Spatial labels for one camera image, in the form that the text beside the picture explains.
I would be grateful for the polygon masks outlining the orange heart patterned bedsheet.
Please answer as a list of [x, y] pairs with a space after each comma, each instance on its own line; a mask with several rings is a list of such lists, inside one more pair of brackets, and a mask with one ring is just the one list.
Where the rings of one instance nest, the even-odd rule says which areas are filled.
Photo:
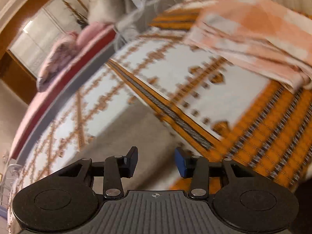
[[64, 167], [136, 100], [209, 160], [232, 158], [295, 189], [311, 163], [311, 89], [291, 93], [187, 45], [188, 32], [150, 27], [104, 62], [40, 134], [10, 196]]

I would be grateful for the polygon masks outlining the white sliding door wardrobe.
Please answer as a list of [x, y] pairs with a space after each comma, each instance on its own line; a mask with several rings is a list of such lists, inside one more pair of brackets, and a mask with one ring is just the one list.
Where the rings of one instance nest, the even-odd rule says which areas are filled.
[[82, 30], [74, 12], [78, 12], [83, 18], [87, 15], [78, 0], [48, 1], [22, 24], [9, 51], [36, 77], [55, 41], [66, 32]]

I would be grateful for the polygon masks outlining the orange patterned pillow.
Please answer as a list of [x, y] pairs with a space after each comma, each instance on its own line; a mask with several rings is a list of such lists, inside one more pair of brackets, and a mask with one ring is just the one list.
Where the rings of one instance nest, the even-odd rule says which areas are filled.
[[149, 26], [162, 30], [189, 31], [198, 18], [200, 11], [200, 8], [165, 11], [156, 16]]

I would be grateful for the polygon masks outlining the pink pillow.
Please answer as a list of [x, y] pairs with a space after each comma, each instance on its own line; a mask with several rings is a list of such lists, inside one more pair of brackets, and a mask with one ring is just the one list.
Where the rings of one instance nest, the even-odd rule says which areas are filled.
[[110, 30], [113, 24], [106, 24], [101, 22], [93, 22], [86, 26], [79, 34], [76, 40], [76, 46], [79, 49], [84, 48], [92, 39], [104, 30]]

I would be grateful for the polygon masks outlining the pink quilted large bed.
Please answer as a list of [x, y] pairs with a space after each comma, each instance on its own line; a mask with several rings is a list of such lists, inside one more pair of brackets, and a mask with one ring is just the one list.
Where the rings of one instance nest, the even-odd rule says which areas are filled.
[[15, 134], [10, 159], [25, 161], [29, 150], [62, 105], [114, 54], [115, 36], [114, 26], [107, 26], [56, 76], [44, 92], [35, 95]]

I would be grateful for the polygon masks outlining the white metal headboard frame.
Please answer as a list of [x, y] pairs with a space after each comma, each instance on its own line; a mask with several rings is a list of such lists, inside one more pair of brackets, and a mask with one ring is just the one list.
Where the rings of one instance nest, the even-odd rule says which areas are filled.
[[126, 43], [146, 31], [151, 21], [163, 11], [183, 0], [124, 0], [126, 13], [115, 23], [114, 49], [118, 51]]

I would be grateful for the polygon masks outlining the grey-brown fleece pants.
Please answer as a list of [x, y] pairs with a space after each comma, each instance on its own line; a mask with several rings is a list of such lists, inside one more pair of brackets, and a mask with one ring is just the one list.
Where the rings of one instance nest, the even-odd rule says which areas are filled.
[[102, 162], [113, 155], [126, 155], [133, 146], [138, 148], [138, 162], [133, 177], [122, 179], [124, 191], [170, 189], [180, 179], [174, 162], [175, 148], [196, 154], [173, 129], [159, 121], [149, 107], [136, 100], [69, 163], [83, 158]]

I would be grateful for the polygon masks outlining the folded pink comforter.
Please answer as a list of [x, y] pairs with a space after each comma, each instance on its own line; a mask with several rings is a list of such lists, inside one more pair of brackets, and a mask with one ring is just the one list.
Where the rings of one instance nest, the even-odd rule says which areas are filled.
[[38, 92], [46, 91], [55, 77], [79, 53], [79, 48], [76, 45], [77, 38], [78, 33], [72, 31], [62, 35], [53, 44], [37, 76], [36, 88]]

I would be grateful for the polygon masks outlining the wooden coat stand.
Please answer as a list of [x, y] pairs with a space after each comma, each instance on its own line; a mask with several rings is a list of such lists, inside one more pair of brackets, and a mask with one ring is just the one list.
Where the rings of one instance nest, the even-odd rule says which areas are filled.
[[64, 5], [69, 9], [71, 14], [75, 17], [76, 22], [80, 26], [81, 29], [84, 29], [86, 26], [88, 26], [87, 18], [83, 16], [81, 13], [79, 13], [77, 10], [75, 10], [67, 1], [62, 0]]

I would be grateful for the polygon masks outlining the folded peach checked cloth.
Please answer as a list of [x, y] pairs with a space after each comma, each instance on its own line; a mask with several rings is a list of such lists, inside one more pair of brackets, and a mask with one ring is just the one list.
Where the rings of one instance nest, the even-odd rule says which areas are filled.
[[183, 41], [291, 93], [311, 89], [311, 19], [272, 0], [212, 0]]

